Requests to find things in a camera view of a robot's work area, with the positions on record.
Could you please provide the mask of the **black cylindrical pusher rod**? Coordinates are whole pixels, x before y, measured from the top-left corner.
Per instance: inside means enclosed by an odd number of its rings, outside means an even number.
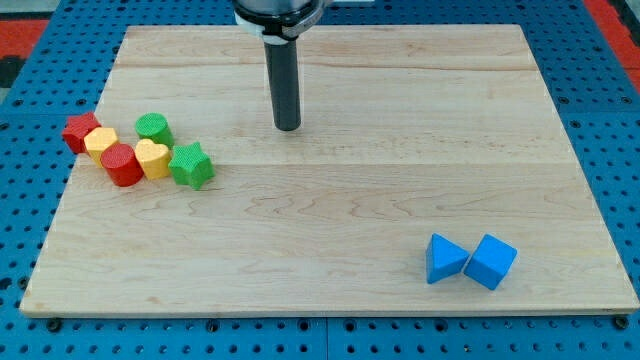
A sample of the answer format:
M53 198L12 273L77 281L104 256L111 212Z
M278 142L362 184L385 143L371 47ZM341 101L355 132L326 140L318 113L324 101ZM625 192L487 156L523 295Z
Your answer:
M280 131L294 131L301 125L296 42L265 43L264 49L274 125Z

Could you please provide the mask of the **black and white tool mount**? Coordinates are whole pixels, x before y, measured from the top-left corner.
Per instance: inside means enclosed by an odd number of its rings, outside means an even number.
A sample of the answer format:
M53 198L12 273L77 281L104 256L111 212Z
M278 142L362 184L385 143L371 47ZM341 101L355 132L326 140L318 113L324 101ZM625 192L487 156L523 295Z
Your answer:
M235 21L270 45L295 41L316 25L331 0L232 0Z

